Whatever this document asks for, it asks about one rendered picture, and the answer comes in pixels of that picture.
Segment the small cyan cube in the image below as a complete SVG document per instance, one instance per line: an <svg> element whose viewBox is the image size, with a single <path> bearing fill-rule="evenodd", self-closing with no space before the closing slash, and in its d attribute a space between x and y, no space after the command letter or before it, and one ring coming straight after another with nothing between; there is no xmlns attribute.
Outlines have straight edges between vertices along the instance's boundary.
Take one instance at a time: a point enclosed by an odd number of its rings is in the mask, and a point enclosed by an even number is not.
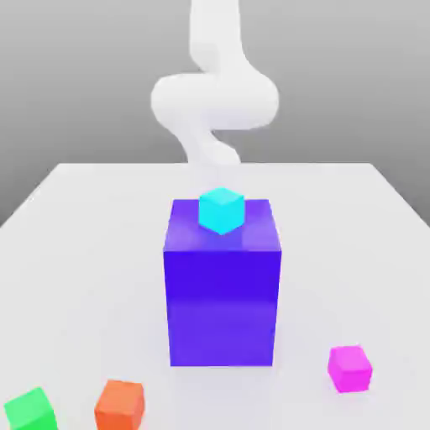
<svg viewBox="0 0 430 430"><path fill-rule="evenodd" d="M245 200L242 194L219 187L199 196L198 222L224 235L244 224Z"/></svg>

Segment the small magenta cube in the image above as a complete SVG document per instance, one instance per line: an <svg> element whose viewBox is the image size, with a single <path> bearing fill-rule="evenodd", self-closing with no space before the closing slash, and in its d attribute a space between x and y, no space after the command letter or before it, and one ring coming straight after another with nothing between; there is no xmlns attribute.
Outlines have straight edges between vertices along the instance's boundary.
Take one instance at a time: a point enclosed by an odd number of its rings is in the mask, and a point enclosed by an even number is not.
<svg viewBox="0 0 430 430"><path fill-rule="evenodd" d="M330 349L328 374L339 393L367 391L373 368L360 345Z"/></svg>

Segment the small orange cube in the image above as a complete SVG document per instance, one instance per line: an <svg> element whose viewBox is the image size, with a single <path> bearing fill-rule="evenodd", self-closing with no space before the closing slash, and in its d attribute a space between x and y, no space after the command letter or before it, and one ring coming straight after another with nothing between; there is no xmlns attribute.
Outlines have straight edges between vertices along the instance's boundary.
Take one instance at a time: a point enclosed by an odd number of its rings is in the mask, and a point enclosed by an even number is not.
<svg viewBox="0 0 430 430"><path fill-rule="evenodd" d="M144 408L141 383L108 380L94 408L97 430L139 430Z"/></svg>

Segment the small green cube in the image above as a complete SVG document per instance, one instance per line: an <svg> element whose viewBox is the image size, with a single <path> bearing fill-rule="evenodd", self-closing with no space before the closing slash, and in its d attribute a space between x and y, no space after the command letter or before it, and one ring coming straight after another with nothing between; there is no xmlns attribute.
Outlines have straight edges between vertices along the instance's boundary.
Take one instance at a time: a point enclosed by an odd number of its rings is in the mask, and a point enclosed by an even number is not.
<svg viewBox="0 0 430 430"><path fill-rule="evenodd" d="M58 430L55 413L41 387L4 404L10 430Z"/></svg>

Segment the large purple box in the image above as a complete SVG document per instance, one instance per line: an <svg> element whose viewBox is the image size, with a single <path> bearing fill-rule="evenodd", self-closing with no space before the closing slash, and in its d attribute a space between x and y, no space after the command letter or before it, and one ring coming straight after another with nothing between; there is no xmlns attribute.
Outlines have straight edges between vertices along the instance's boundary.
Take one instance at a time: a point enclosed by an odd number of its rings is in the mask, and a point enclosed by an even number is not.
<svg viewBox="0 0 430 430"><path fill-rule="evenodd" d="M273 363L281 243L270 203L248 200L240 228L199 225L198 203L175 199L163 248L170 363Z"/></svg>

